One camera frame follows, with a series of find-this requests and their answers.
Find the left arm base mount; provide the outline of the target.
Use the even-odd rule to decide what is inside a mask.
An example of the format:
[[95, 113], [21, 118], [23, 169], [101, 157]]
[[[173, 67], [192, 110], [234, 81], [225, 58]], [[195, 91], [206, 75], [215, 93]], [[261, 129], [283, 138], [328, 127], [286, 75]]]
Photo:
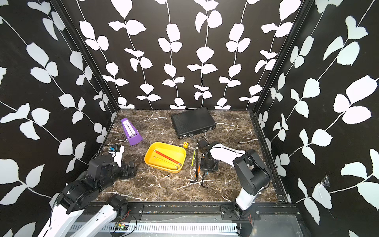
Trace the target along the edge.
[[112, 222], [127, 222], [130, 220], [141, 220], [144, 205], [130, 202], [116, 209], [116, 218]]

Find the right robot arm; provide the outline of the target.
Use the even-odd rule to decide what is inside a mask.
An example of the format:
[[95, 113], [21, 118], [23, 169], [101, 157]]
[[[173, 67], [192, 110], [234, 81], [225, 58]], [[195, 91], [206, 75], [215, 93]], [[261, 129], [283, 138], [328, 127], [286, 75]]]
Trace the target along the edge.
[[238, 219], [249, 217], [247, 213], [258, 195], [268, 188], [272, 174], [259, 154], [229, 148], [219, 142], [209, 143], [202, 138], [197, 142], [197, 152], [201, 153], [199, 170], [203, 176], [219, 169], [224, 162], [235, 169], [241, 185], [241, 191], [234, 201], [234, 213]]

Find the red-sleeved hex key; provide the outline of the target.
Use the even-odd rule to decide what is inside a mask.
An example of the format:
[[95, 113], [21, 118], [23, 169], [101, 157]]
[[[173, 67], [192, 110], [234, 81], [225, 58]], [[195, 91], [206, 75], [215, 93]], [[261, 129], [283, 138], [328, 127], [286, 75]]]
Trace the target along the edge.
[[157, 153], [158, 155], [160, 155], [160, 156], [162, 156], [162, 157], [164, 157], [164, 158], [166, 158], [166, 159], [168, 159], [168, 160], [170, 160], [170, 161], [172, 161], [172, 162], [178, 164], [179, 166], [182, 165], [182, 164], [179, 163], [178, 161], [174, 160], [173, 158], [171, 158], [171, 157], [169, 157], [169, 156], [167, 156], [167, 155], [165, 155], [165, 154], [163, 154], [163, 153], [161, 153], [161, 152], [159, 152], [159, 151], [157, 151], [157, 150], [154, 150], [154, 152]]

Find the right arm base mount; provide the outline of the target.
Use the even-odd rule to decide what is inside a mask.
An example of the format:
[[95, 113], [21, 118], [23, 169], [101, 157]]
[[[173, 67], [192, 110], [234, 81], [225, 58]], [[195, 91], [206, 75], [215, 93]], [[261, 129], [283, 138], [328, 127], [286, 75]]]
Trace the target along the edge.
[[242, 210], [236, 204], [224, 203], [220, 205], [220, 212], [223, 220], [253, 222], [261, 219], [260, 212], [254, 205], [247, 210]]

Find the green-sleeved hex key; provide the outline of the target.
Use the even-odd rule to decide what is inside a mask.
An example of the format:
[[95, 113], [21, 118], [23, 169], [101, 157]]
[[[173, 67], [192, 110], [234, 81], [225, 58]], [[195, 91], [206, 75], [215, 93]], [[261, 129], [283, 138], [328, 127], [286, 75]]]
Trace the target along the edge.
[[196, 148], [193, 151], [192, 160], [191, 160], [191, 166], [193, 166], [193, 164], [194, 164], [195, 154], [196, 154]]

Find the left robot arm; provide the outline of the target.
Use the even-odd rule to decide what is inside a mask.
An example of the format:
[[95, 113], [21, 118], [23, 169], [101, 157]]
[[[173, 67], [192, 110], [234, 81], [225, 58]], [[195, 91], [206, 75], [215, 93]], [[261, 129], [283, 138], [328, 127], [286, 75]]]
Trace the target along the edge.
[[[50, 217], [39, 233], [40, 237], [64, 237], [88, 205], [117, 180], [135, 177], [133, 162], [116, 162], [112, 155], [100, 155], [88, 163], [88, 169], [59, 193]], [[119, 194], [111, 196], [100, 210], [73, 235], [93, 237], [112, 220], [124, 220], [130, 215], [128, 201]]]

